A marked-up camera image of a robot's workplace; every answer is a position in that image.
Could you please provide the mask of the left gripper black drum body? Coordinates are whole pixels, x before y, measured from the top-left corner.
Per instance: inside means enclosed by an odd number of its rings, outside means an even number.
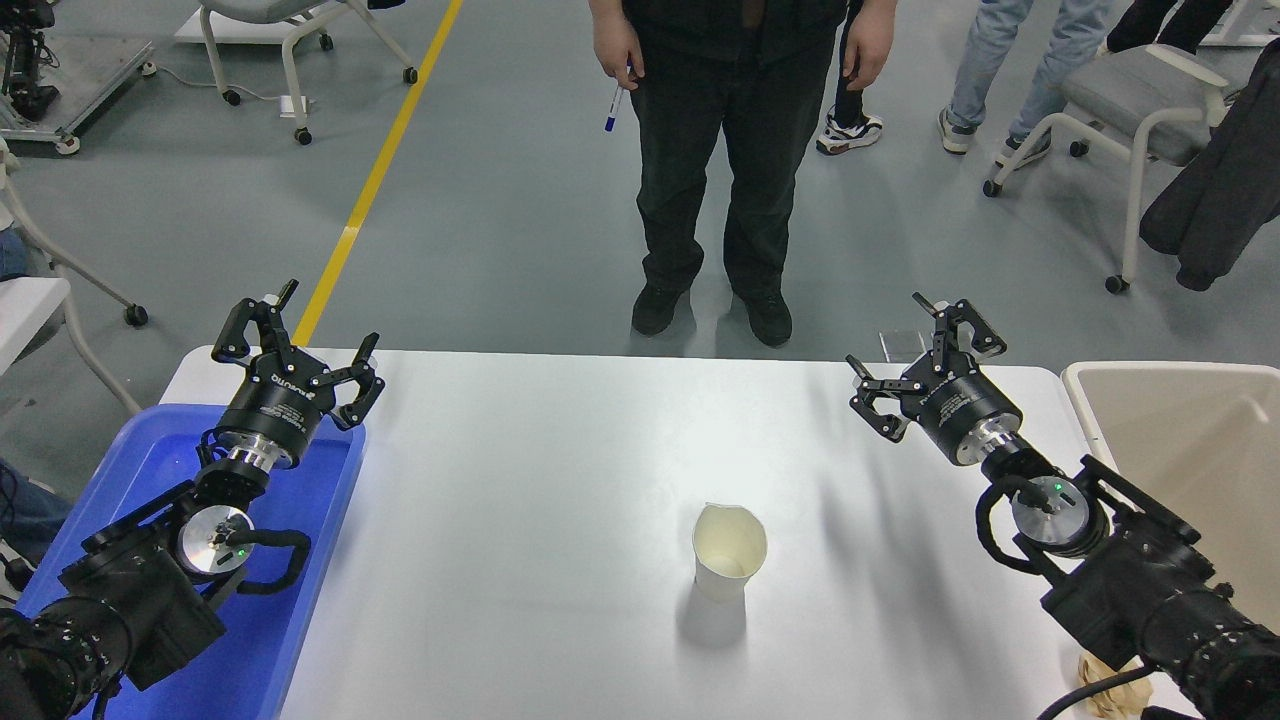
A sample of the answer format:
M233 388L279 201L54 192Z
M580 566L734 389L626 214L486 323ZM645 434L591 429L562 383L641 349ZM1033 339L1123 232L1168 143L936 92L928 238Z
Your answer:
M292 357L293 372L278 351L264 352L246 370L246 379L220 419L220 445L261 436L287 454L302 454L323 416L334 409L332 388L314 388L310 379L328 370L324 361L302 351Z

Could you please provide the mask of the person's left hand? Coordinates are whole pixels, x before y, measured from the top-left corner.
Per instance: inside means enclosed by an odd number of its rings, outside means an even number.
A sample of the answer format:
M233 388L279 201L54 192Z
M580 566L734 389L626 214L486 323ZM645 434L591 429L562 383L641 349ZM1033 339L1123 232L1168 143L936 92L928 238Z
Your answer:
M846 90L861 91L884 69L895 35L896 9L865 4L849 24L844 53Z

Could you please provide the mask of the person's right hand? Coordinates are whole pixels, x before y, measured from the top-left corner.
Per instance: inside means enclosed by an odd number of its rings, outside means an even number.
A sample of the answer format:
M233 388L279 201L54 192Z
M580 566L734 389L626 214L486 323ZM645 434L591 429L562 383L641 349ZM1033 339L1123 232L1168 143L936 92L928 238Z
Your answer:
M645 60L639 36L620 3L590 5L593 49L605 76L625 91L639 88Z

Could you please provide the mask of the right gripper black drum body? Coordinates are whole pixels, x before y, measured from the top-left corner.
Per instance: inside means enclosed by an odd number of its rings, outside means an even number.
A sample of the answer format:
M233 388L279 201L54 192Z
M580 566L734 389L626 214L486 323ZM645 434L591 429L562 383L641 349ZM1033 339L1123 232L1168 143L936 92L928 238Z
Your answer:
M1021 428L1021 410L975 368L937 375L931 363L915 363L911 379L925 391L911 419L954 465L983 461Z

